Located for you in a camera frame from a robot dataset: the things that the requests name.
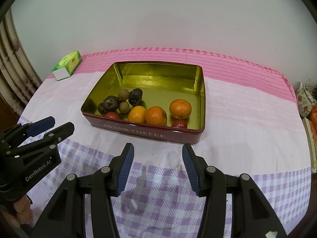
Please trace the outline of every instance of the tissue box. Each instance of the tissue box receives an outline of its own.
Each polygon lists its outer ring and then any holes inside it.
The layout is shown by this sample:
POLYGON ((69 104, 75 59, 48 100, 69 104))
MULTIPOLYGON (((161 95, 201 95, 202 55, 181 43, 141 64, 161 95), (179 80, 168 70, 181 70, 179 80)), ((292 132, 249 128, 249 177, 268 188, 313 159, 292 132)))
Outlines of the tissue box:
POLYGON ((58 65, 52 70, 57 81, 69 78, 72 76, 73 72, 76 70, 77 66, 82 61, 79 51, 74 51, 68 55, 65 55, 63 59, 60 60, 58 65))

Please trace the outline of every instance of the blue gripper pad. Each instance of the blue gripper pad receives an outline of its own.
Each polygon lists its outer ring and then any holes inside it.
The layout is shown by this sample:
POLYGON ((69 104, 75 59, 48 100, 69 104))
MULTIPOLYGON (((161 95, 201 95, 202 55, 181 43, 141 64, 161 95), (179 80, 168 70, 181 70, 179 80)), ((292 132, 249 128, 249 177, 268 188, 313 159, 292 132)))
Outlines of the blue gripper pad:
POLYGON ((131 143, 127 143, 120 157, 125 156, 120 172, 118 174, 118 185, 116 189, 116 194, 119 196, 121 192, 126 188, 126 182, 128 181, 128 176, 131 170, 131 166, 134 159, 134 146, 131 143))
POLYGON ((199 177, 198 177, 198 173, 196 171, 194 162, 191 158, 190 152, 185 144, 183 145, 183 149, 182 149, 182 157, 183 157, 184 165, 188 175, 188 179, 191 184, 191 189, 198 196, 200 193, 199 177))
POLYGON ((29 128, 26 131, 26 134, 29 137, 35 137, 42 132, 45 132, 49 130, 50 128, 53 128, 55 125, 55 119, 52 116, 49 116, 47 118, 44 118, 40 121, 37 121, 35 123, 32 123, 29 128))

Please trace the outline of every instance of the finger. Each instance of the finger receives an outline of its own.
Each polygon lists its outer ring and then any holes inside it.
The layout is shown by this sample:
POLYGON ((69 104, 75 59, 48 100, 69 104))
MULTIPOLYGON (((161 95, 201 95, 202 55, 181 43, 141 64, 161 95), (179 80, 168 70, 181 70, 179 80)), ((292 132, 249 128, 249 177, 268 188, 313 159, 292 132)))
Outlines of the finger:
POLYGON ((21 213, 17 213, 16 219, 20 224, 30 224, 33 222, 33 212, 28 208, 21 213))
POLYGON ((18 202, 13 203, 15 211, 17 211, 18 213, 21 213, 26 208, 30 208, 30 206, 31 202, 26 195, 23 196, 18 202))
POLYGON ((16 228, 20 228, 20 223, 18 222, 18 220, 11 214, 9 214, 8 212, 1 210, 4 218, 7 220, 7 222, 9 223, 10 226, 16 227, 16 228))

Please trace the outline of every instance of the orange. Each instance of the orange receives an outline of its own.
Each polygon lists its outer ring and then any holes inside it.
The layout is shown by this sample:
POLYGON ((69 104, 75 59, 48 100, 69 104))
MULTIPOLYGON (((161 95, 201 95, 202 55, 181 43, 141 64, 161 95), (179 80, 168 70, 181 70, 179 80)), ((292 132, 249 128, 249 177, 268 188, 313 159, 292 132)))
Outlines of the orange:
POLYGON ((147 124, 166 126, 167 115, 161 107, 151 107, 146 111, 145 121, 147 124))
POLYGON ((142 106, 135 106, 128 115, 128 121, 145 123, 146 109, 142 106))
POLYGON ((170 113, 178 119, 186 119, 191 115, 191 104, 184 99, 175 99, 170 104, 170 113))

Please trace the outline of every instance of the pink tablecloth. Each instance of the pink tablecloth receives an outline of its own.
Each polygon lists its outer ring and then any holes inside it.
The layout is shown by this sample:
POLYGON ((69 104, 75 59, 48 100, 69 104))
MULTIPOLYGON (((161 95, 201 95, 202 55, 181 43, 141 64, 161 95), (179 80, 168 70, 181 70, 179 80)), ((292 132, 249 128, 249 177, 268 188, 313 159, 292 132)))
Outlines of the pink tablecloth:
MULTIPOLYGON (((252 175, 289 233, 304 216, 310 194, 309 148, 292 86, 279 72, 254 63, 172 48, 85 55, 72 77, 57 82, 50 75, 44 81, 20 122, 52 115, 57 126, 73 122, 75 133, 59 146, 60 166, 29 193, 34 201, 35 221, 67 174, 91 174, 131 142, 135 162, 126 190, 113 199, 121 237, 196 237, 204 199, 191 192, 181 145, 98 129, 80 112, 85 98, 109 66, 129 60, 173 61, 203 68, 206 128, 193 146, 196 154, 226 174, 252 175)), ((230 237, 230 196, 227 203, 225 237, 230 237)), ((89 206, 86 220, 87 237, 91 237, 89 206)))

